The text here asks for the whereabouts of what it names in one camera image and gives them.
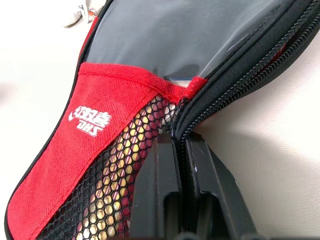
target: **red fabric panel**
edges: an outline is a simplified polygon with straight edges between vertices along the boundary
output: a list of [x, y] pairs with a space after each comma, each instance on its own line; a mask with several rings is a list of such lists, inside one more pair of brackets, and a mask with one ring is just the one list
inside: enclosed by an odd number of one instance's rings
[[[191, 88], [164, 81], [138, 67], [83, 63], [70, 104], [53, 138], [8, 205], [8, 225], [15, 240], [34, 240], [65, 202], [96, 156], [157, 94], [178, 103], [206, 81]], [[78, 129], [80, 106], [107, 112], [109, 124], [96, 136]]]
[[84, 48], [85, 48], [85, 45], [86, 45], [86, 43], [88, 42], [88, 39], [89, 39], [90, 35], [92, 34], [92, 32], [93, 32], [96, 24], [97, 24], [97, 21], [98, 21], [98, 17], [96, 16], [96, 17], [93, 19], [93, 22], [92, 22], [92, 24], [91, 24], [91, 27], [90, 27], [90, 29], [89, 29], [89, 32], [88, 32], [88, 34], [86, 35], [85, 40], [84, 40], [84, 42], [83, 42], [83, 44], [82, 44], [79, 57], [80, 57], [81, 53], [83, 52], [83, 50], [84, 50]]

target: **zipper teeth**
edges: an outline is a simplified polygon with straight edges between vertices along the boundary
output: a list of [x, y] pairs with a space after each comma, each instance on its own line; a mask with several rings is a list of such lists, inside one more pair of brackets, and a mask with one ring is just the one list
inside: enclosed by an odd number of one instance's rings
[[258, 76], [254, 77], [261, 69], [263, 69], [272, 58], [281, 50], [281, 48], [290, 40], [290, 38], [298, 31], [307, 15], [310, 13], [312, 5], [307, 8], [304, 14], [299, 20], [292, 26], [288, 33], [272, 48], [272, 50], [257, 63], [244, 77], [242, 77], [237, 83], [235, 83], [228, 91], [226, 91], [218, 100], [216, 100], [211, 106], [209, 106], [200, 116], [198, 116], [192, 124], [186, 129], [182, 135], [182, 141], [191, 133], [191, 131], [203, 120], [210, 117], [212, 114], [225, 108], [230, 103], [234, 102], [241, 95], [254, 87], [257, 83], [261, 82], [270, 72], [283, 63], [286, 58], [289, 58], [291, 54], [309, 37], [309, 35], [315, 30], [320, 21], [320, 14], [318, 14], [307, 29], [300, 35], [300, 37], [288, 48], [285, 52], [277, 58], [270, 66], [268, 66]]

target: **mesh pocket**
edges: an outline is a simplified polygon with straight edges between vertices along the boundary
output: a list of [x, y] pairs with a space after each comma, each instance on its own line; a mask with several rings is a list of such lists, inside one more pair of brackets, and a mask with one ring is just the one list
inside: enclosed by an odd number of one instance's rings
[[100, 153], [37, 240], [128, 236], [134, 183], [153, 139], [170, 129], [176, 106], [156, 96]]

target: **white background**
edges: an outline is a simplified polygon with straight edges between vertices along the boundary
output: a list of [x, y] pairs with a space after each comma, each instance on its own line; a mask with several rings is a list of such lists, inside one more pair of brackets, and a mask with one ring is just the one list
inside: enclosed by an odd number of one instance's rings
[[[63, 28], [66, 11], [62, 0], [1, 2], [0, 239], [8, 200], [63, 112], [90, 28]], [[215, 127], [199, 129], [262, 233], [320, 235], [319, 35], [315, 42], [284, 75], [211, 118]]]

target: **zipper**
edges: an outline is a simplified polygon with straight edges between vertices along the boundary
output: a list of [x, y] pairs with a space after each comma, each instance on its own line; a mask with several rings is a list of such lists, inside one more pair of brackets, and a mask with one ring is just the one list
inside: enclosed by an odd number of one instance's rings
[[[285, 34], [285, 36], [269, 51], [269, 53], [258, 63], [256, 64], [244, 77], [239, 79], [229, 90], [222, 94], [218, 100], [216, 100], [212, 105], [210, 105], [205, 111], [203, 111], [184, 131], [180, 139], [175, 138], [175, 145], [177, 152], [179, 153], [180, 161], [180, 176], [182, 189], [186, 189], [187, 183], [186, 179], [186, 169], [184, 161], [186, 159], [186, 150], [185, 150], [185, 139], [192, 132], [192, 130], [202, 121], [206, 120], [213, 114], [222, 110], [235, 100], [239, 99], [249, 90], [252, 90], [258, 83], [261, 83], [269, 74], [274, 70], [280, 68], [293, 54], [294, 52], [303, 45], [306, 40], [313, 34], [315, 29], [320, 23], [320, 13], [318, 13], [313, 21], [306, 27], [302, 34], [290, 45], [286, 46], [289, 40], [299, 31], [301, 26], [306, 22], [310, 17], [312, 11], [317, 7], [316, 3], [318, 1], [314, 0], [309, 7], [304, 11], [301, 17], [297, 22], [291, 27], [291, 29]], [[273, 61], [274, 57], [283, 49], [284, 52]], [[190, 230], [190, 220], [188, 219], [188, 210], [185, 209], [186, 213], [186, 222], [185, 230]]]

